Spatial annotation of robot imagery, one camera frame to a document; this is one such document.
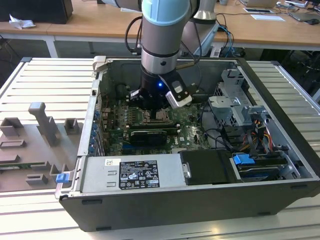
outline blue latch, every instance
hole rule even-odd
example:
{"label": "blue latch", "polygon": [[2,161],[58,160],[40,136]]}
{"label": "blue latch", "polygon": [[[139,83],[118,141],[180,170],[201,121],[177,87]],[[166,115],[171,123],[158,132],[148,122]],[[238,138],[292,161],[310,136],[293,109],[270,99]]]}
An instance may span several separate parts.
{"label": "blue latch", "polygon": [[233,161],[238,164],[255,164],[255,160],[249,157],[249,154],[237,154],[233,157]]}
{"label": "blue latch", "polygon": [[56,176],[55,182],[57,184],[69,183],[70,173],[60,173]]}

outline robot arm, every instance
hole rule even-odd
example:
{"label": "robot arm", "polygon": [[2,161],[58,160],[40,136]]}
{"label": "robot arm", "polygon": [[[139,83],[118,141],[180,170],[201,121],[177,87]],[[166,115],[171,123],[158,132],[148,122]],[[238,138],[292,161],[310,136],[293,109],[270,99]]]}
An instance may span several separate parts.
{"label": "robot arm", "polygon": [[195,86],[187,87],[176,71],[181,41],[192,53],[206,54],[213,41],[216,0],[104,0],[116,7],[142,11],[141,86],[134,94],[159,109],[163,96],[173,108],[192,101]]}

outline desk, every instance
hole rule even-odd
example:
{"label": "desk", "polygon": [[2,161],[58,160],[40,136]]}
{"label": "desk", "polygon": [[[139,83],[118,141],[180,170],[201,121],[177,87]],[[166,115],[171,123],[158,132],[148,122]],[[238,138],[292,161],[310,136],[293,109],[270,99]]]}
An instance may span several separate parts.
{"label": "desk", "polygon": [[[215,6],[216,13],[246,13],[243,5],[230,0],[227,6]],[[95,1],[72,0],[73,15],[67,24],[36,23],[37,27],[19,30],[7,22],[0,22],[0,34],[8,39],[44,40],[51,57],[57,58],[55,41],[123,43],[129,22],[140,15],[121,12]],[[255,20],[250,15],[225,15],[227,26],[234,35],[234,47],[320,51],[320,24],[308,25],[292,17],[279,14],[285,21]],[[222,16],[218,20],[223,24]],[[138,25],[132,27],[129,42],[135,42]],[[226,42],[226,34],[218,32],[216,49]]]}

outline white paper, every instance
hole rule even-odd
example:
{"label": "white paper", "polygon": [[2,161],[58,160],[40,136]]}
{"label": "white paper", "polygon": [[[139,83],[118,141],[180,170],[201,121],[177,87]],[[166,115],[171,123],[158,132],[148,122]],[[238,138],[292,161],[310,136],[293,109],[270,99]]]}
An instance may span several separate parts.
{"label": "white paper", "polygon": [[281,21],[281,22],[285,22],[286,21],[280,16],[268,16],[268,15],[264,15],[264,14],[251,14],[251,16],[255,20]]}
{"label": "white paper", "polygon": [[20,20],[11,16],[11,14],[10,14],[9,24],[11,24],[13,27],[20,30],[22,28],[32,28],[36,26],[32,20]]}

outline warning label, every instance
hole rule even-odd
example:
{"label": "warning label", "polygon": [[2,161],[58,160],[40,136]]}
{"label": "warning label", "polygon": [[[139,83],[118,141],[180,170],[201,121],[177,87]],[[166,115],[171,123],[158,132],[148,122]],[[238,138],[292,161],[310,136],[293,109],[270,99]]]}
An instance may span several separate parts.
{"label": "warning label", "polygon": [[159,188],[160,180],[157,161],[120,162],[119,188],[143,189]]}

